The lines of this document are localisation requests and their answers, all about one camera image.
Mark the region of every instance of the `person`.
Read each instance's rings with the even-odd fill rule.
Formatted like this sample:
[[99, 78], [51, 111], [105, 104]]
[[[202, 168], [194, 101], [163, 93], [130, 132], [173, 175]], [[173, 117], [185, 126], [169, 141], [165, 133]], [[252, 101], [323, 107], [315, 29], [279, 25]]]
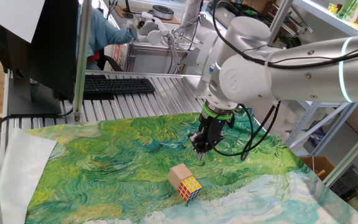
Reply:
[[129, 28], [120, 30], [114, 27], [99, 9], [93, 8], [86, 69], [100, 70], [96, 63], [100, 57], [99, 50], [111, 44], [126, 44], [132, 40], [134, 36]]

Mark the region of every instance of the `white paper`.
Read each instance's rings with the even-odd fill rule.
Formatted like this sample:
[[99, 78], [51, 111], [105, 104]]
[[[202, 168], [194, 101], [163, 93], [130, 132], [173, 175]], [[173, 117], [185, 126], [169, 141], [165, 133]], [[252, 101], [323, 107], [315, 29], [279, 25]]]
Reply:
[[23, 224], [27, 207], [41, 179], [55, 141], [14, 128], [9, 133], [0, 170], [0, 201], [4, 224]]
[[0, 25], [31, 43], [45, 0], [0, 0]]

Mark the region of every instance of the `painted tablecloth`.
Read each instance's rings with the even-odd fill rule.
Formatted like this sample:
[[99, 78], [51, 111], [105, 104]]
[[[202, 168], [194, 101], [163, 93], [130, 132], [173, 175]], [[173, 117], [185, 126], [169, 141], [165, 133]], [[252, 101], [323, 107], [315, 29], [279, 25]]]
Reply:
[[[244, 110], [217, 149], [239, 152], [250, 137]], [[246, 161], [211, 151], [197, 160], [188, 135], [199, 114], [66, 124], [28, 131], [57, 141], [26, 223], [358, 223], [277, 136]], [[184, 163], [203, 186], [188, 206], [167, 180]]]

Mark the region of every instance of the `shelf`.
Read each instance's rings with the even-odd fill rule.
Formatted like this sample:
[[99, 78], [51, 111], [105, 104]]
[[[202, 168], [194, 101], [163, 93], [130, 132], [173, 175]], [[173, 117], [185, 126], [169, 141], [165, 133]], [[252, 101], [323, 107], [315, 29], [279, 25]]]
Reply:
[[337, 29], [349, 34], [350, 36], [358, 35], [358, 29], [351, 27], [347, 21], [338, 19], [336, 15], [328, 12], [327, 8], [315, 3], [314, 1], [294, 0], [293, 3], [322, 19], [324, 22], [327, 22]]

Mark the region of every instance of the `bottle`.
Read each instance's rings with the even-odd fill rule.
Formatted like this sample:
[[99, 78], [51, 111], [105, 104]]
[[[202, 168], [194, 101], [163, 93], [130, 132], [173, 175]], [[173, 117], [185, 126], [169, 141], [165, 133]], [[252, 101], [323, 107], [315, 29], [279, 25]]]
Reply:
[[348, 15], [349, 11], [352, 9], [353, 5], [357, 2], [357, 0], [346, 0], [345, 4], [343, 4], [342, 9], [336, 15], [336, 17], [340, 19], [345, 19]]
[[349, 10], [348, 15], [345, 17], [345, 20], [349, 22], [355, 22], [357, 20], [357, 17], [358, 17], [358, 0], [356, 1], [356, 3], [354, 3], [351, 10]]

